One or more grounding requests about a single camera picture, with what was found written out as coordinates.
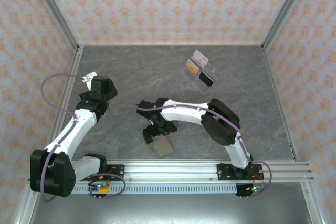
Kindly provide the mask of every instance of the red wire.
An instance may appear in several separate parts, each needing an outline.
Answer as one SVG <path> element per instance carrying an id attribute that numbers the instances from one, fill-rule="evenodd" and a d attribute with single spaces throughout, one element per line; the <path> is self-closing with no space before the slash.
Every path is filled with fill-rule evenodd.
<path id="1" fill-rule="evenodd" d="M 255 178 L 257 177 L 257 178 L 259 178 L 264 183 L 264 185 L 266 185 L 265 182 L 264 182 L 264 180 L 262 179 L 262 177 L 260 177 L 259 175 L 256 175 L 256 174 L 252 174 L 252 175 L 254 176 L 253 184 L 254 184 Z"/>
<path id="2" fill-rule="evenodd" d="M 109 172 L 107 172 L 107 173 L 111 173 L 112 172 L 112 170 L 110 170 Z M 110 176 L 107 178 L 107 182 L 110 182 Z"/>

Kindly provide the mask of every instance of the card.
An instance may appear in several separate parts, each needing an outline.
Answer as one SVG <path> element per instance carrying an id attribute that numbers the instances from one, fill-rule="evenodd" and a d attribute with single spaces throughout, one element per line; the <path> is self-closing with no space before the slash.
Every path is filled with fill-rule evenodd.
<path id="1" fill-rule="evenodd" d="M 193 75 L 196 76 L 198 71 L 199 71 L 199 67 L 195 65 L 195 63 L 193 63 L 191 60 L 187 60 L 186 64 L 185 64 L 185 68 Z"/>
<path id="2" fill-rule="evenodd" d="M 192 56 L 192 59 L 197 61 L 203 68 L 208 63 L 209 59 L 206 58 L 200 51 L 196 50 Z"/>
<path id="3" fill-rule="evenodd" d="M 205 73 L 201 72 L 199 75 L 200 75 L 199 79 L 203 81 L 204 84 L 207 85 L 208 87 L 211 87 L 212 84 L 214 84 L 214 81 L 211 80 L 209 76 L 207 76 Z"/>

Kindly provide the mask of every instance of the white bracket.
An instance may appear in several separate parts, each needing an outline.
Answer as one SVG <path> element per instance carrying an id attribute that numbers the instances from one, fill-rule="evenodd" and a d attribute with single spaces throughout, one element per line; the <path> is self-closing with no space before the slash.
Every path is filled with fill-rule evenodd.
<path id="1" fill-rule="evenodd" d="M 91 82 L 92 82 L 92 79 L 94 78 L 94 76 L 97 76 L 96 72 L 92 72 L 92 73 L 87 74 L 86 76 L 82 77 L 82 80 L 88 86 L 89 91 L 91 91 Z"/>

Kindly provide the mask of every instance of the gray floor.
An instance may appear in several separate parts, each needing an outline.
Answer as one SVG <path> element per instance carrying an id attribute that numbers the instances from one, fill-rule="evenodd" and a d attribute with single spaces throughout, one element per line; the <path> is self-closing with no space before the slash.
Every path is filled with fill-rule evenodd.
<path id="1" fill-rule="evenodd" d="M 142 138 L 148 121 L 136 114 L 141 100 L 158 97 L 189 103 L 209 102 L 182 74 L 186 60 L 198 49 L 222 71 L 212 97 L 222 100 L 241 119 L 248 151 L 254 158 L 292 158 L 269 73 L 259 46 L 85 46 L 78 75 L 90 72 L 110 77 L 118 96 L 78 147 L 74 158 L 86 153 L 108 159 L 155 159 Z M 74 110 L 86 87 L 76 81 L 68 109 Z M 175 152 L 167 159 L 228 159 L 199 125 L 181 122 L 169 135 Z"/>
<path id="2" fill-rule="evenodd" d="M 233 194 L 120 195 L 93 201 L 89 195 L 40 198 L 32 224 L 309 224 L 300 183 L 272 184 L 249 200 Z"/>

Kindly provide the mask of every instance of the orange floral wallpaper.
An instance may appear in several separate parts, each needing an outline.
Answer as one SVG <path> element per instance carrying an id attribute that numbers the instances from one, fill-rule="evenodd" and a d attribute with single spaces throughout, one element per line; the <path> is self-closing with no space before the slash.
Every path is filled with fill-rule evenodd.
<path id="1" fill-rule="evenodd" d="M 79 44 L 261 44 L 285 0 L 56 0 Z"/>
<path id="2" fill-rule="evenodd" d="M 302 160 L 312 161 L 336 220 L 336 0 L 297 0 L 268 51 Z"/>
<path id="3" fill-rule="evenodd" d="M 55 111 L 39 87 L 64 72 L 73 55 L 43 0 L 0 0 L 0 223 L 13 223 L 29 178 L 29 157 L 48 140 Z M 64 80 L 50 80 L 46 94 L 60 98 Z"/>

